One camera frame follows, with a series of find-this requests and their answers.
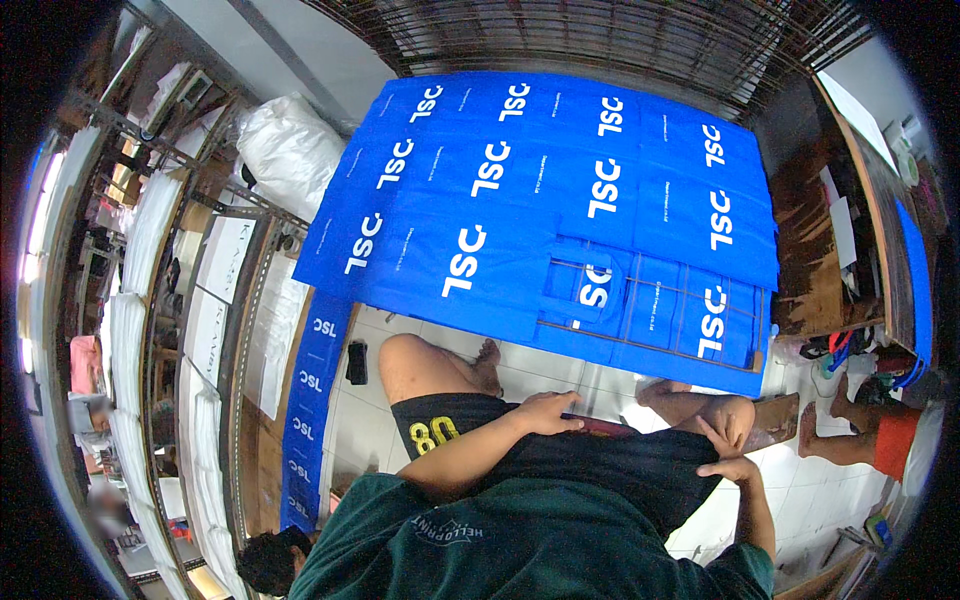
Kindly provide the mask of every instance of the black smartphone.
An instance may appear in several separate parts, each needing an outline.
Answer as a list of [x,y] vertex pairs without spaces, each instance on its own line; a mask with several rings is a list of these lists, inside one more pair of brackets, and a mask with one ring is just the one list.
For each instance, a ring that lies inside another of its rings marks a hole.
[[347,346],[347,381],[350,385],[367,385],[367,343],[350,342]]

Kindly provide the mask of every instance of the green t-shirt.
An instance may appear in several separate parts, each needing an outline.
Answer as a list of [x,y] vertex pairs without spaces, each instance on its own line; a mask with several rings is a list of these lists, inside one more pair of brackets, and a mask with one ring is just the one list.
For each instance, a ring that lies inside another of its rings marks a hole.
[[735,543],[706,567],[667,554],[621,495],[509,479],[434,507],[394,475],[365,474],[314,544],[298,598],[770,598],[765,551]]

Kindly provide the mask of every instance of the orange cloth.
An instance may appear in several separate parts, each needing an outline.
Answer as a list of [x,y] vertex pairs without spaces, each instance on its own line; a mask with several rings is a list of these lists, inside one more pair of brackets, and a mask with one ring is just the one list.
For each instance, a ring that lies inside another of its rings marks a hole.
[[880,419],[874,450],[876,470],[899,482],[903,481],[903,468],[906,467],[906,457],[913,445],[913,436],[917,433],[921,412],[908,408],[902,415],[886,415]]
[[70,340],[70,391],[75,394],[96,394],[97,382],[90,379],[89,368],[99,373],[100,357],[97,355],[97,336],[78,335]]

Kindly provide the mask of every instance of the bag handle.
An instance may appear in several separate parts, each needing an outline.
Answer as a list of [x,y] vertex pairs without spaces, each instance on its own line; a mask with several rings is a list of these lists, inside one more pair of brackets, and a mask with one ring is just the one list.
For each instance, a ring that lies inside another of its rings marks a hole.
[[615,310],[623,294],[624,275],[613,257],[605,252],[554,244],[550,248],[550,257],[566,262],[591,266],[594,270],[606,270],[610,278],[610,290],[603,307],[581,304],[576,300],[562,300],[547,296],[540,297],[540,310],[562,319],[574,319],[582,323],[597,323]]

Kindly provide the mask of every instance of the human hand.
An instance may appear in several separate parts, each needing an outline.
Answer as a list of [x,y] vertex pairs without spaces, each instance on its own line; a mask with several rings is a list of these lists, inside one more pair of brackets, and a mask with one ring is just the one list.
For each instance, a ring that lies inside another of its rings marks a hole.
[[572,391],[565,394],[541,392],[528,397],[508,414],[513,415],[521,423],[526,433],[552,436],[564,431],[576,431],[584,426],[582,420],[561,418],[570,402],[580,400],[580,395]]
[[759,467],[756,466],[754,461],[745,457],[740,448],[731,444],[725,435],[717,433],[703,417],[697,417],[697,421],[700,423],[700,428],[703,429],[704,435],[713,443],[717,454],[720,455],[719,462],[698,467],[698,475],[701,477],[721,475],[737,485],[743,485],[760,476]]

